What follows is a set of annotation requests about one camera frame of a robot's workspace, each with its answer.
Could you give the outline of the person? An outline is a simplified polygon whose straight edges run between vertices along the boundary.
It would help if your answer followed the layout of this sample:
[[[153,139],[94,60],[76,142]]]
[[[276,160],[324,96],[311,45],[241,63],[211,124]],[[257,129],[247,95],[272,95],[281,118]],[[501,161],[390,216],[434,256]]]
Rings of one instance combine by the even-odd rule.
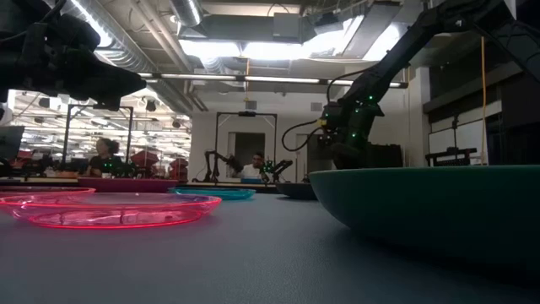
[[[112,173],[112,171],[122,164],[122,158],[117,155],[119,152],[119,143],[117,141],[100,138],[96,142],[97,155],[89,161],[86,171],[88,177],[102,177],[103,174]]]
[[[251,163],[244,165],[236,176],[242,179],[262,179],[263,167],[264,154],[262,152],[256,152],[252,156]]]

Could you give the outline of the clear pink plastic plate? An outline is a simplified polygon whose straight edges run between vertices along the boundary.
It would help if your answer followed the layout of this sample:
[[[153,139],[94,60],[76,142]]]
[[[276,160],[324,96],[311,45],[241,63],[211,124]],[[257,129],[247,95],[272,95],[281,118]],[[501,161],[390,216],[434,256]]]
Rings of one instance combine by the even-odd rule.
[[[52,194],[86,194],[94,193],[94,188],[88,187],[37,187],[37,186],[0,186],[0,198],[34,195],[37,193]]]
[[[0,198],[0,209],[50,228],[131,229],[197,221],[221,202],[194,194],[50,192]]]

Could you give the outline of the black equipment stand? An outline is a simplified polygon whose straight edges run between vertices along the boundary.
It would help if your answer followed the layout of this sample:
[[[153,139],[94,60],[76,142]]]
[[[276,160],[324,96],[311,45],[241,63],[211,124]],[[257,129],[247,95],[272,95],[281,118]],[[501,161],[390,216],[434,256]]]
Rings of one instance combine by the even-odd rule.
[[[469,166],[471,165],[471,154],[476,153],[476,148],[459,149],[457,147],[456,130],[458,127],[458,115],[453,117],[451,129],[453,132],[453,145],[444,152],[429,153],[425,156],[429,166]]]

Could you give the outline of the silver ceiling duct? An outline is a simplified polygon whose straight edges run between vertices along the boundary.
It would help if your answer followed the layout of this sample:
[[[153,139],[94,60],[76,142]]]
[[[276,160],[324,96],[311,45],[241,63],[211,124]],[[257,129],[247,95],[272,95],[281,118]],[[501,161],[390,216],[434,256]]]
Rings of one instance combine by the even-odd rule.
[[[203,9],[198,0],[169,0],[171,9],[185,27],[194,27],[203,21]]]
[[[96,52],[111,64],[131,72],[158,72],[156,65],[97,0],[67,0],[62,12],[92,26],[102,42]],[[148,86],[171,110],[184,114],[194,110],[193,104],[164,80]]]

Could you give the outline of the gray monitor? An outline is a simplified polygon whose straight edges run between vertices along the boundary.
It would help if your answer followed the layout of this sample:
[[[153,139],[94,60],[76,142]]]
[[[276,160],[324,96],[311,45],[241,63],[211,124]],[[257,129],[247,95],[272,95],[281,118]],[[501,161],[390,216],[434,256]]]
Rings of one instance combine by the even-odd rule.
[[[23,134],[24,126],[0,127],[1,159],[12,160],[17,157]]]

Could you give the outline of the black box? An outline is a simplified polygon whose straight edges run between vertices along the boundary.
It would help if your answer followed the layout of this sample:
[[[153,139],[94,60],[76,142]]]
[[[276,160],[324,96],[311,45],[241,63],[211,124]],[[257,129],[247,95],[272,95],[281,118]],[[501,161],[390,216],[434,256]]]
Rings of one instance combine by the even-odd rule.
[[[403,167],[402,148],[397,144],[372,144],[366,150],[368,168]]]

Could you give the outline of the gray ceiling air unit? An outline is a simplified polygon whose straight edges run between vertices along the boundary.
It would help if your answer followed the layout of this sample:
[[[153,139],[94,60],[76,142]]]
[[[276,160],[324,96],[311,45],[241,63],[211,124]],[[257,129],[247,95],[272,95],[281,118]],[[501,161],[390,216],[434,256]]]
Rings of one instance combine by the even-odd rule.
[[[300,44],[302,18],[297,14],[273,14],[273,41]]]

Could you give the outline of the red machine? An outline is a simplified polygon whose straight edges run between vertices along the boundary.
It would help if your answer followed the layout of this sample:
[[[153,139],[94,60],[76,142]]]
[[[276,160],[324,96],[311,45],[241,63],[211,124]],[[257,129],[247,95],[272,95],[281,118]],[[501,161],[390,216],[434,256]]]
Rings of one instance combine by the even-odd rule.
[[[141,150],[131,156],[131,164],[137,178],[150,178],[154,175],[154,165],[159,163],[159,157],[147,150]]]
[[[176,158],[169,164],[170,179],[180,183],[187,183],[188,178],[188,161],[183,158]]]

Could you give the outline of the clear blue plate crossed tape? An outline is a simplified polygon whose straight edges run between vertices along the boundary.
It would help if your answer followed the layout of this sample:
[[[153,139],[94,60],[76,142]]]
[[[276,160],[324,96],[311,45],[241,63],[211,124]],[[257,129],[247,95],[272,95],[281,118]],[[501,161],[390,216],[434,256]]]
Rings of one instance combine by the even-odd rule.
[[[316,195],[310,183],[276,183],[278,191],[292,199],[297,200],[316,200]]]

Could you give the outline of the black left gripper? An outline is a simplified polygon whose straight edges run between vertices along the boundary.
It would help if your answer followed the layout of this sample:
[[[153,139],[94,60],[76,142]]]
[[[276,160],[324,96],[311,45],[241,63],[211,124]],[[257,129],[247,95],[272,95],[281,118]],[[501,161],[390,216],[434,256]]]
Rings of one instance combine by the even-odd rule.
[[[122,97],[146,87],[138,73],[100,61],[100,35],[71,15],[19,17],[19,88],[89,98],[118,111]]]

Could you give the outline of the large green plastic plate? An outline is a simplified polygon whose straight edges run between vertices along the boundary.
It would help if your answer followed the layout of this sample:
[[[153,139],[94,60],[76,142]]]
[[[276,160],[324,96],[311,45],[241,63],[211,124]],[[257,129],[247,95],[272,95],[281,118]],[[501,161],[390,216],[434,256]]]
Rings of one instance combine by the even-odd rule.
[[[310,181],[328,213],[362,236],[540,276],[540,166],[318,171]]]

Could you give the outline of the clear blue plastic plate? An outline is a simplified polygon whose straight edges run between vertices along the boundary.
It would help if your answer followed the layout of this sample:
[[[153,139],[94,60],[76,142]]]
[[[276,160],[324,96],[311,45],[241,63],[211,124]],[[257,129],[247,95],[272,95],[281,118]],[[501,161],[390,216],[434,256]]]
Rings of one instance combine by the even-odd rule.
[[[245,200],[251,198],[256,191],[244,188],[219,188],[219,187],[174,187],[168,189],[169,193],[192,194],[218,197],[222,200]]]

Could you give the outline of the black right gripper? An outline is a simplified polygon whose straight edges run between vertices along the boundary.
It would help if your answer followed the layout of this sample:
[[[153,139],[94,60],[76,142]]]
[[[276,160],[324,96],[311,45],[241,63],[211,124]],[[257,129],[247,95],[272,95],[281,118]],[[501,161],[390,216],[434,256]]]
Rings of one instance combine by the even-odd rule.
[[[338,170],[366,168],[369,164],[365,150],[370,131],[377,117],[383,117],[375,103],[355,101],[350,107],[329,102],[323,107],[323,139],[332,146],[332,161]]]

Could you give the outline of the whiteboard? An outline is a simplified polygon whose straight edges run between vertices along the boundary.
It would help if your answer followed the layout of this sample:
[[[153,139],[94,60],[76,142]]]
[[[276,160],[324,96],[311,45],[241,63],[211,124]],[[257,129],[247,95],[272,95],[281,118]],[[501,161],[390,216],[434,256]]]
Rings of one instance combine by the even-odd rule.
[[[450,147],[476,149],[471,153],[473,165],[489,163],[487,135],[481,110],[464,112],[431,124],[429,133],[429,152],[446,152]]]

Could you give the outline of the long ceiling light tube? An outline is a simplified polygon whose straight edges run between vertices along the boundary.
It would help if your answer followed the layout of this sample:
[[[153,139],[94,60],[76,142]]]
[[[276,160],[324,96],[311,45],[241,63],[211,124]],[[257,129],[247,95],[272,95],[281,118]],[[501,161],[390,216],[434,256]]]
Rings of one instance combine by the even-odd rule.
[[[258,76],[258,75],[239,75],[239,74],[196,74],[196,73],[139,73],[142,79],[156,82],[159,79],[181,79],[196,81],[222,81],[222,82],[261,82],[261,83],[280,83],[280,84],[315,84],[349,87],[353,80],[339,79],[311,79],[311,78],[290,78],[278,76]]]

